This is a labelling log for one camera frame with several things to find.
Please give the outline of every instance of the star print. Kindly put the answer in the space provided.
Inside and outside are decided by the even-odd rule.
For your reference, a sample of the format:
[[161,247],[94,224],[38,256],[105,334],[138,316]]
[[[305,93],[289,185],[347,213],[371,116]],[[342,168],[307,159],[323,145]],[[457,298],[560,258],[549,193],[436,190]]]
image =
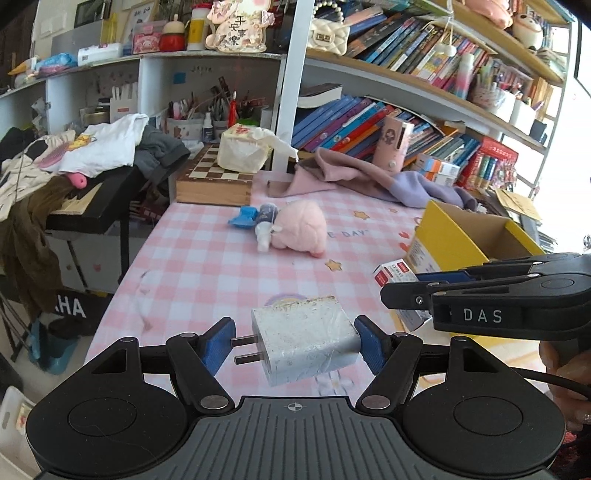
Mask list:
[[335,262],[334,260],[328,260],[325,265],[330,269],[331,272],[342,272],[343,269],[341,268],[343,264],[339,262]]
[[357,210],[353,211],[353,216],[357,218],[361,218],[362,220],[367,220],[370,216],[365,212],[358,212]]

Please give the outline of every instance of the brown cloth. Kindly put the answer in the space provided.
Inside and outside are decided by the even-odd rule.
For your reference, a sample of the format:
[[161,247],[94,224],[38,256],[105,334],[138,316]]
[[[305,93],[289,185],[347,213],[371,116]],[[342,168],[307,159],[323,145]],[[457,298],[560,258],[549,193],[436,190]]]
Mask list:
[[56,291],[63,288],[59,260],[46,242],[45,225],[48,215],[61,206],[71,190],[67,177],[53,177],[14,204],[8,219],[0,223],[4,272],[17,288],[31,320],[41,312],[53,312]]

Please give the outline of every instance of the table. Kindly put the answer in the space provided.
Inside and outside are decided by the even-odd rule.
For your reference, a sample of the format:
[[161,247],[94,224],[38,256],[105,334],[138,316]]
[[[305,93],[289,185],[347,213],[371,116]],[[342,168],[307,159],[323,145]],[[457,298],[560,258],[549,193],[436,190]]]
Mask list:
[[[291,299],[335,295],[352,321],[365,314],[387,332],[394,331],[389,311],[373,278],[378,264],[402,258],[422,210],[402,207],[339,187],[285,199],[269,199],[271,177],[259,172],[252,205],[277,206],[297,199],[315,200],[327,220],[324,258],[292,250],[256,250],[252,231],[227,224],[238,209],[171,205],[147,239],[121,282],[90,346],[86,360],[118,338],[134,336],[140,345],[163,344],[181,332],[202,333],[223,316],[236,322],[238,335],[251,334],[251,309]],[[359,357],[356,364],[331,374],[269,387],[259,363],[234,365],[232,357],[254,351],[234,349],[216,378],[238,402],[242,395],[343,395],[355,402],[373,375]],[[168,377],[148,380],[171,390]]]

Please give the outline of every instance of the yellow bottle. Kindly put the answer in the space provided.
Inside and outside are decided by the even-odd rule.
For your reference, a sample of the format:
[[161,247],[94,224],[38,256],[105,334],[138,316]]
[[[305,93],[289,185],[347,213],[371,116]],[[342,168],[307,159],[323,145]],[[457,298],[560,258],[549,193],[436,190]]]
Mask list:
[[198,4],[193,8],[187,50],[205,50],[205,38],[209,33],[207,14],[211,8],[211,4]]

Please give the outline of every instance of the human hand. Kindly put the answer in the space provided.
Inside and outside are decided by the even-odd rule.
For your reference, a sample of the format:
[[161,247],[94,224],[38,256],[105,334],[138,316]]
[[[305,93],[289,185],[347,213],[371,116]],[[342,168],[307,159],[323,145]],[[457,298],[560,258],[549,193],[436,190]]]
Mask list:
[[[540,358],[546,372],[568,378],[583,385],[591,384],[591,351],[573,357],[562,367],[558,361],[558,352],[549,342],[540,342]],[[566,427],[571,432],[578,432],[583,425],[591,425],[591,402],[584,396],[566,388],[548,385],[554,396],[554,402],[566,419]]]

